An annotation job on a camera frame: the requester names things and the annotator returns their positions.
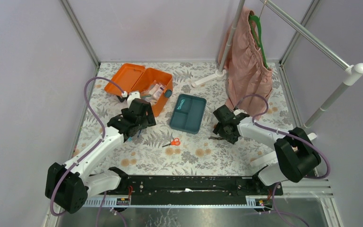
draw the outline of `white metal pole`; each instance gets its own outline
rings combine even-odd
[[[216,70],[214,74],[206,76],[206,77],[204,77],[202,79],[199,79],[199,80],[197,80],[195,82],[192,82],[191,85],[193,87],[199,87],[199,86],[201,86],[201,85],[203,85],[203,84],[205,84],[205,83],[207,83],[207,82],[209,82],[211,80],[214,80],[216,78],[221,78],[226,74],[226,70],[224,70],[223,67],[225,66],[225,61],[226,61],[226,58],[227,58],[227,54],[229,53],[230,46],[232,45],[234,32],[236,31],[237,22],[239,22],[240,14],[242,13],[244,3],[245,3],[245,0],[240,0],[239,6],[237,7],[237,12],[236,12],[236,15],[234,16],[234,20],[233,20],[233,23],[232,23],[232,28],[230,30],[229,37],[227,38],[225,51],[223,52],[222,59],[220,61],[220,65],[219,65],[218,70]]]
[[[315,121],[317,121],[323,113],[325,113],[328,108],[349,88],[353,85],[362,75],[363,75],[363,63],[354,65],[349,65],[342,58],[340,58],[335,52],[333,52],[329,47],[327,47],[321,40],[315,37],[311,32],[309,32],[304,26],[298,23],[294,18],[284,12],[275,3],[270,0],[261,0],[268,6],[273,12],[275,12],[280,18],[282,18],[286,23],[288,23],[292,28],[294,28],[298,33],[300,33],[304,38],[306,38],[315,47],[321,50],[326,56],[328,56],[332,61],[334,61],[338,66],[346,71],[348,77],[340,84],[340,86],[326,99],[326,101],[318,108],[317,111],[307,120],[303,125],[304,128],[310,128]]]

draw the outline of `orange scissors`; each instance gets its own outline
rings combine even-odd
[[[164,148],[164,147],[170,146],[170,145],[174,145],[174,146],[180,145],[180,139],[174,138],[169,144],[163,145],[162,147]]]

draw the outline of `wire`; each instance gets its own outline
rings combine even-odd
[[[268,194],[268,197],[267,197],[267,200],[266,201],[268,201],[269,199],[270,199],[270,197],[272,196],[272,190],[271,189],[269,189],[269,194]]]
[[[252,117],[252,123],[254,124],[254,125],[256,125],[256,126],[258,126],[258,127],[260,127],[260,128],[262,128],[262,129],[265,129],[265,130],[268,130],[268,131],[272,131],[272,132],[275,132],[275,133],[280,133],[280,134],[282,134],[282,135],[285,135],[285,136],[288,136],[288,137],[291,137],[291,138],[293,138],[293,139],[295,139],[295,140],[298,140],[298,141],[300,141],[300,142],[302,142],[302,143],[304,143],[304,144],[306,144],[307,146],[309,146],[310,148],[312,148],[312,149],[314,149],[322,158],[323,158],[323,160],[325,161],[325,163],[326,163],[326,173],[324,174],[324,175],[322,175],[322,176],[318,176],[318,177],[310,177],[310,176],[306,176],[306,178],[310,178],[310,179],[323,179],[323,178],[326,178],[326,177],[328,177],[329,176],[329,174],[330,174],[330,163],[329,163],[329,161],[328,161],[328,159],[326,158],[326,156],[319,150],[319,149],[317,149],[315,146],[313,146],[311,143],[309,143],[308,141],[306,141],[306,140],[304,140],[304,139],[302,139],[302,138],[300,138],[300,137],[297,137],[297,136],[294,136],[294,135],[292,135],[292,134],[290,134],[290,133],[286,133],[286,132],[283,132],[283,131],[279,131],[279,130],[276,130],[276,129],[272,129],[272,128],[270,128],[270,127],[266,127],[266,126],[263,126],[263,125],[260,125],[260,124],[258,124],[256,121],[255,121],[255,118],[256,117],[258,117],[258,116],[261,116],[261,115],[264,115],[264,114],[266,114],[266,112],[268,112],[268,110],[269,110],[269,104],[268,104],[268,101],[266,100],[266,98],[264,98],[263,96],[260,96],[260,95],[258,95],[258,94],[249,94],[249,95],[246,95],[246,96],[244,96],[242,99],[240,99],[239,100],[239,102],[237,103],[237,105],[236,105],[236,107],[238,107],[239,105],[240,105],[240,103],[245,99],[245,98],[248,98],[248,97],[258,97],[258,98],[260,98],[260,99],[262,99],[264,102],[265,102],[265,104],[266,104],[266,110],[264,111],[264,112],[262,112],[262,113],[259,113],[259,114],[256,114],[256,115],[254,115],[253,117]],[[297,215],[295,215],[295,214],[292,214],[292,213],[287,213],[287,212],[282,212],[282,211],[279,211],[278,209],[277,209],[277,206],[276,206],[276,203],[275,203],[275,191],[276,191],[276,189],[277,189],[277,187],[280,185],[280,182],[278,182],[278,183],[276,183],[275,184],[275,187],[274,187],[274,189],[273,189],[273,192],[272,192],[272,201],[273,201],[273,207],[275,208],[275,213],[277,213],[278,215],[279,215],[279,217],[285,222],[285,223],[287,223],[289,226],[291,226],[291,227],[294,227],[295,225],[293,225],[292,223],[290,223],[290,222],[288,222],[283,216],[282,216],[282,214],[283,215],[288,215],[288,216],[292,216],[292,217],[295,217],[295,218],[298,218],[299,220],[301,220],[306,226],[310,226],[309,224],[308,224],[308,222],[306,222],[304,219],[302,219],[301,217],[299,217],[299,216],[297,216]]]
[[[318,149],[318,148],[316,148],[314,145],[312,145],[310,142],[308,142],[308,141],[306,141],[306,140],[304,140],[304,139],[302,139],[302,138],[300,138],[300,137],[297,137],[297,136],[294,136],[294,135],[292,135],[292,134],[290,134],[290,133],[286,133],[286,132],[284,132],[284,131],[279,131],[279,130],[276,130],[276,129],[272,129],[272,128],[270,128],[270,127],[267,127],[267,126],[263,126],[263,125],[260,125],[260,124],[258,124],[256,121],[255,121],[255,118],[256,117],[258,117],[258,116],[261,116],[261,115],[264,115],[266,112],[268,112],[268,110],[269,110],[269,104],[268,104],[268,102],[267,102],[267,100],[264,98],[264,97],[262,97],[262,96],[260,96],[260,95],[257,95],[257,94],[249,94],[249,95],[246,95],[246,96],[244,96],[242,99],[240,99],[240,101],[237,103],[237,105],[236,105],[236,107],[238,107],[238,105],[243,101],[243,99],[245,99],[245,98],[248,98],[248,97],[258,97],[258,98],[261,98],[262,100],[264,100],[264,102],[265,102],[265,104],[267,105],[267,107],[266,107],[266,110],[264,111],[264,112],[262,112],[262,113],[259,113],[259,114],[256,114],[256,115],[254,115],[253,117],[252,117],[252,123],[253,124],[255,124],[256,126],[258,126],[258,127],[260,127],[260,128],[262,128],[262,129],[265,129],[265,130],[268,130],[268,131],[272,131],[272,132],[275,132],[275,133],[279,133],[279,134],[282,134],[282,135],[285,135],[285,136],[288,136],[288,137],[291,137],[291,138],[293,138],[293,139],[295,139],[295,140],[298,140],[298,141],[300,141],[300,142],[302,142],[302,143],[304,143],[304,144],[306,144],[307,146],[309,146],[310,148],[312,148],[312,149],[314,149],[321,157],[322,157],[322,159],[325,161],[325,164],[326,164],[326,173],[324,174],[324,175],[322,175],[322,176],[315,176],[315,177],[312,177],[312,176],[305,176],[305,178],[310,178],[310,179],[324,179],[324,178],[326,178],[326,177],[328,177],[329,176],[329,174],[330,174],[330,163],[329,163],[329,161],[328,161],[328,159],[326,158],[326,156]]]
[[[86,83],[86,85],[84,86],[84,101],[86,102],[87,108],[90,110],[90,112],[92,113],[92,115],[95,117],[95,119],[98,121],[98,123],[101,125],[102,127],[102,139],[100,139],[90,150],[88,150],[85,154],[83,154],[79,159],[77,159],[77,163],[80,163],[84,158],[86,158],[96,147],[98,147],[98,145],[103,142],[104,138],[105,138],[105,126],[104,123],[102,123],[102,121],[99,119],[98,115],[96,115],[96,113],[94,112],[94,110],[92,109],[90,102],[88,100],[87,97],[87,88],[88,85],[91,83],[91,81],[94,81],[96,79],[103,79],[106,80],[110,83],[112,83],[113,85],[115,85],[122,93],[124,93],[124,90],[115,82],[111,81],[110,79],[107,78],[103,78],[103,77],[93,77],[91,79],[89,79]],[[65,173],[62,175],[62,177],[59,179],[59,181],[56,183],[55,188],[53,189],[52,192],[52,196],[51,196],[51,202],[49,205],[49,209],[51,211],[51,214],[54,216],[61,216],[63,214],[66,213],[66,211],[63,211],[62,213],[56,213],[55,210],[53,209],[54,206],[54,201],[55,201],[55,197],[56,197],[56,193],[59,190],[60,185],[62,184],[62,182],[65,180],[66,176],[70,173],[70,171],[77,165],[77,163],[73,163],[66,171]]]
[[[130,196],[133,193],[133,187],[130,185],[129,186],[129,205],[130,205]]]
[[[291,216],[291,217],[294,217],[294,218],[302,221],[308,227],[310,226],[307,221],[305,221],[303,218],[301,218],[298,215],[295,215],[295,214],[290,213],[290,212],[284,212],[284,211],[279,211],[279,212],[282,215]],[[246,215],[262,215],[262,214],[276,214],[276,213],[277,213],[276,211],[265,211],[265,212],[261,212],[261,213],[249,213],[249,214],[246,214]]]
[[[273,192],[272,192],[272,201],[273,201],[273,208],[275,209],[275,212],[279,215],[279,217],[283,220],[283,221],[285,221],[285,223],[287,223],[288,225],[290,225],[290,226],[292,226],[292,227],[295,227],[295,225],[293,225],[292,223],[290,223],[290,222],[288,222],[283,216],[282,216],[282,214],[284,214],[284,212],[283,211],[279,211],[278,209],[277,209],[277,206],[276,206],[276,203],[275,203],[275,192],[276,192],[276,189],[277,189],[277,187],[280,185],[280,182],[278,182],[278,183],[276,183],[275,184],[275,187],[274,187],[274,189],[273,189]],[[300,221],[302,221],[306,226],[310,226],[309,224],[308,224],[308,222],[306,222],[304,219],[302,219],[301,217],[299,217],[299,216],[297,216],[297,215],[295,215],[295,214],[292,214],[292,213],[290,213],[290,214],[285,214],[285,215],[288,215],[288,216],[292,216],[292,217],[295,217],[295,218],[298,218]]]
[[[119,214],[119,216],[121,217],[121,219],[123,220],[123,225],[124,227],[127,227],[127,222],[126,222],[126,219],[124,218],[124,216],[118,212],[117,210],[114,210],[115,212],[113,212],[113,208],[111,209],[111,212],[114,214],[114,215],[117,215]]]
[[[265,5],[267,4],[267,1],[268,1],[268,0],[265,0],[265,1],[264,1],[264,5],[262,6],[261,13],[259,14],[259,17],[258,17],[258,18],[261,18],[262,11],[264,11],[264,8],[265,8]]]
[[[99,214],[101,213],[102,206],[104,205],[105,197],[106,197],[106,191],[104,192],[104,197],[102,198],[101,205],[99,205],[98,213],[96,214],[95,227],[98,227]]]

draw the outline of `floral mat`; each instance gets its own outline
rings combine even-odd
[[[146,68],[155,68],[173,76],[173,94],[163,111],[156,118],[156,126],[145,129],[140,136],[134,136],[121,147],[111,152],[94,170],[100,173],[109,167],[116,166],[128,174],[138,175],[252,175],[249,163],[272,149],[248,138],[240,138],[234,145],[225,140],[209,140],[214,125],[217,123],[212,114],[225,103],[226,78],[210,81],[198,88],[191,82],[215,72],[216,63],[136,63]],[[121,67],[121,63],[102,63],[99,77],[111,79]],[[292,129],[291,116],[288,112],[280,79],[274,63],[273,91],[269,99],[270,110],[262,116],[261,122],[281,128]],[[106,124],[110,118],[126,108],[126,102],[106,93],[107,82],[97,80],[91,96],[91,106],[100,119]],[[189,94],[207,100],[204,117],[198,134],[189,134],[169,127],[177,97]],[[101,132],[98,122],[88,111],[84,119],[75,154],[80,152],[96,139]],[[180,138],[180,146],[162,148],[170,138]]]

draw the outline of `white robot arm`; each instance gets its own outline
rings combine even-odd
[[[128,99],[128,103],[128,108],[122,109],[121,114],[107,123],[104,137],[101,134],[81,153],[63,165],[54,163],[49,168],[45,187],[45,196],[49,199],[59,179],[68,172],[56,192],[54,202],[69,213],[79,210],[88,197],[118,187],[121,178],[117,173],[106,170],[103,173],[91,175],[93,169],[108,153],[113,152],[116,147],[121,146],[139,130],[156,125],[150,103],[139,99],[139,96]]]
[[[256,173],[265,186],[284,180],[299,182],[321,162],[319,154],[309,146],[285,135],[256,126],[252,117],[242,110],[237,109],[232,113],[224,105],[215,110],[214,115],[219,120],[214,133],[228,142],[234,144],[242,136],[254,139],[275,150],[278,163],[269,165]],[[316,138],[313,133],[307,135],[298,127],[291,131],[281,129],[278,131],[298,136],[308,142]]]

